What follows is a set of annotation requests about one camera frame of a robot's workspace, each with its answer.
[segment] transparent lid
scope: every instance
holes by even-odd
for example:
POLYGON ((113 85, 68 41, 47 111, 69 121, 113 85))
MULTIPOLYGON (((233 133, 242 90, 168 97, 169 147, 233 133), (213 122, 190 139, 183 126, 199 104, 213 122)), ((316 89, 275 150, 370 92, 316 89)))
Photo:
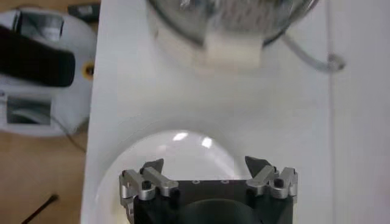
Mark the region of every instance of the transparent lid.
POLYGON ((207 29, 273 38, 313 0, 148 0, 185 37, 202 43, 207 29))

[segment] wooden floor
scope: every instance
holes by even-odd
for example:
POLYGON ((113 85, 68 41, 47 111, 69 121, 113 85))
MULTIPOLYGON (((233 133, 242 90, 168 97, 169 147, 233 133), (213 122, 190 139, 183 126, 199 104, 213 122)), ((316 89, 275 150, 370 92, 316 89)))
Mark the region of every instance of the wooden floor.
MULTIPOLYGON (((24 4, 65 12, 96 0, 1 0, 0 12, 24 4)), ((82 146, 87 134, 74 139, 82 146)), ((21 223, 52 194, 60 200, 31 221, 79 223, 85 153, 67 138, 30 138, 0 132, 0 223, 21 223)))

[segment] white cable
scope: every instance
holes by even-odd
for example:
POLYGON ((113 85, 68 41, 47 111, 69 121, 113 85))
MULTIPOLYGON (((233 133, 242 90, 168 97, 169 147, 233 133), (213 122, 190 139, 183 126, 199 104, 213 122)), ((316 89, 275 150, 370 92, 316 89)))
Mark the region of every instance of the white cable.
POLYGON ((297 57, 318 71, 332 74, 343 70, 346 66, 344 60, 335 54, 330 54, 328 61, 323 62, 306 53, 288 34, 284 34, 281 38, 297 57))

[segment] black wire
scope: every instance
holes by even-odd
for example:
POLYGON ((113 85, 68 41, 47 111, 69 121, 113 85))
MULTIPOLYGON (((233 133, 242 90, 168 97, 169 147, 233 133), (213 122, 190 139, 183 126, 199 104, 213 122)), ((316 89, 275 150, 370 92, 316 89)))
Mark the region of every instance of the black wire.
POLYGON ((28 218, 26 218, 22 224, 28 224, 31 220, 33 220, 39 213, 41 213, 46 207, 48 207, 50 204, 52 204, 53 202, 57 201, 59 199, 59 196, 54 194, 52 196, 50 196, 50 198, 45 202, 43 203, 43 205, 41 205, 33 214, 31 214, 30 216, 28 216, 28 218))
MULTIPOLYGON (((9 100, 8 101, 0 101, 0 103, 5 104, 6 106, 8 106, 8 105, 19 106, 17 103, 12 103, 9 100)), ((79 150, 83 151, 84 153, 87 152, 86 148, 82 147, 79 143, 77 143, 74 140, 74 138, 72 137, 70 132, 66 129, 66 127, 56 117, 54 117, 51 114, 47 114, 46 112, 40 111, 40 110, 33 110, 33 111, 37 112, 37 113, 40 113, 40 114, 42 114, 44 116, 47 116, 48 118, 50 118, 50 120, 54 121, 60 127, 61 131, 64 132, 65 136, 68 138, 69 142, 71 142, 73 144, 74 147, 78 148, 79 150)))

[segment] white robot vacuum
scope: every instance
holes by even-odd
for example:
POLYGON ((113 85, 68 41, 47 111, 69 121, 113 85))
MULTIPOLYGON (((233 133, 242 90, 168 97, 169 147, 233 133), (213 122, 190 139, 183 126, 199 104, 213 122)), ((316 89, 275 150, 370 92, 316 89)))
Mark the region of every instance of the white robot vacuum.
POLYGON ((90 113, 97 36, 72 16, 35 8, 0 14, 0 130, 71 135, 90 113))

